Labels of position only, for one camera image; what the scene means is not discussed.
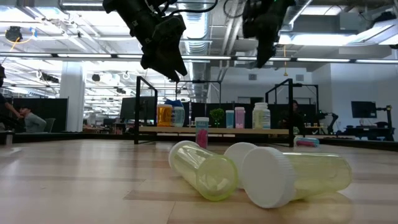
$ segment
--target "potted plant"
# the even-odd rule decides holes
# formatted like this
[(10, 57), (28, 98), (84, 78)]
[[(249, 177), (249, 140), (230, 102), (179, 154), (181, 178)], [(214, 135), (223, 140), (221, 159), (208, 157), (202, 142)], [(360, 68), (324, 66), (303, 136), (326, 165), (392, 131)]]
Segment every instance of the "potted plant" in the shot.
[(217, 125), (217, 128), (218, 128), (218, 125), (220, 124), (221, 119), (223, 119), (223, 117), (224, 117), (224, 110), (221, 108), (211, 110), (210, 116), (211, 116), (211, 118), (214, 119), (215, 124)]

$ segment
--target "monitor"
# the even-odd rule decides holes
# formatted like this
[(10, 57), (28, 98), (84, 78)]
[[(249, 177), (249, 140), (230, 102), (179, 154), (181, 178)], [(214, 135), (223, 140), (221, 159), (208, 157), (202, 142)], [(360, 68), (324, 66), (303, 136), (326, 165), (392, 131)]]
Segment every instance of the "monitor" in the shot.
[[(156, 117), (156, 98), (154, 96), (141, 96), (139, 119), (155, 120)], [(136, 108), (136, 98), (123, 98), (120, 110), (121, 119), (134, 119)]]
[(115, 122), (115, 119), (111, 118), (104, 118), (103, 125), (104, 126), (110, 126)]
[(353, 118), (377, 118), (376, 103), (367, 101), (352, 101)]

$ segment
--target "yellow bottle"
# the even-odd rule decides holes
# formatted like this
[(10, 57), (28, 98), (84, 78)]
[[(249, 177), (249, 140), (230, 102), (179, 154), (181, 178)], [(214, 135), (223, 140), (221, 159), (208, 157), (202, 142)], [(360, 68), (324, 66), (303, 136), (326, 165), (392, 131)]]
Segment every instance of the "yellow bottle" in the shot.
[(238, 172), (230, 159), (182, 141), (169, 154), (172, 170), (180, 174), (202, 196), (211, 201), (228, 198), (238, 184)]
[(336, 154), (256, 147), (244, 157), (240, 178), (256, 205), (277, 208), (291, 200), (347, 188), (351, 167)]

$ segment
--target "pink bottle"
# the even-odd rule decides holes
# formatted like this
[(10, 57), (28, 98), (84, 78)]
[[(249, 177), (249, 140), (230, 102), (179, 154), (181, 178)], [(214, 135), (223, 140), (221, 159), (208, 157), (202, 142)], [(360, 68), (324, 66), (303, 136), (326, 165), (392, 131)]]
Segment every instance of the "pink bottle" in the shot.
[(244, 108), (235, 107), (235, 128), (244, 128)]

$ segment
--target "white pillar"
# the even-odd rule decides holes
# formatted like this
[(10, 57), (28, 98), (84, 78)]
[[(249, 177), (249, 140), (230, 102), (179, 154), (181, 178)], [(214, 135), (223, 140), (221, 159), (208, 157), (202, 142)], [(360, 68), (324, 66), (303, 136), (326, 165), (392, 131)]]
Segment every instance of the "white pillar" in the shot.
[(68, 98), (67, 131), (83, 130), (86, 73), (81, 62), (63, 62), (60, 98)]

